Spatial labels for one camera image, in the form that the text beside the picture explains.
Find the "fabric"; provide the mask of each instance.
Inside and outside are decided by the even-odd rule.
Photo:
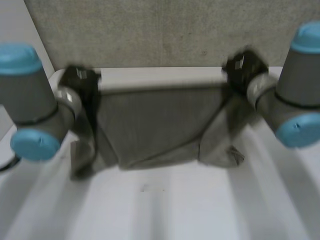
[[[74,128],[80,140],[71,145],[73,179],[115,165],[136,170],[199,160],[236,167],[245,156],[232,146],[233,138],[256,116],[228,85],[120,92],[99,98],[92,137],[81,128],[90,128],[88,119],[77,120]],[[92,149],[96,149],[94,158],[87,154]]]

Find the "robotic arm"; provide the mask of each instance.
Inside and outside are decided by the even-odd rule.
[[[283,145],[303,148],[320,140],[320,21],[297,30],[279,80],[251,49],[230,58],[222,70]]]
[[[99,77],[92,70],[70,66],[53,92],[32,46],[1,44],[0,104],[17,131],[10,141],[15,157],[0,171],[12,168],[21,158],[34,162],[51,159],[69,130],[80,138],[71,148],[83,149],[87,146],[89,149],[86,154],[74,155],[73,158],[78,161],[81,158],[93,159],[96,150],[90,126],[92,119],[87,119],[86,115],[86,110],[90,108],[86,103],[90,101],[88,92],[94,91],[92,86],[98,89]]]

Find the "cable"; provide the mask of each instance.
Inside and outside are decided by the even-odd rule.
[[[21,161],[21,158],[15,155],[14,157],[11,158],[11,160],[7,164],[0,166],[0,173],[5,172],[9,169],[12,169],[20,161]]]

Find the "white table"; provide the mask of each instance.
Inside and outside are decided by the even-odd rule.
[[[1,161],[14,131],[0,141]],[[0,240],[320,239],[320,144],[285,149],[261,121],[235,140],[246,156],[239,168],[114,167],[71,182],[74,138],[49,163],[24,161],[0,177]]]

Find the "light blue joint cap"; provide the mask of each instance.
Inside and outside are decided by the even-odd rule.
[[[0,75],[28,75],[41,68],[41,60],[31,45],[25,43],[0,44]]]
[[[30,161],[47,161],[60,149],[60,142],[52,135],[32,129],[19,129],[11,138],[11,149],[20,158]]]
[[[275,136],[288,148],[303,148],[320,140],[320,113],[303,114],[283,123]]]
[[[320,54],[320,21],[299,27],[291,42],[291,48],[303,54]]]

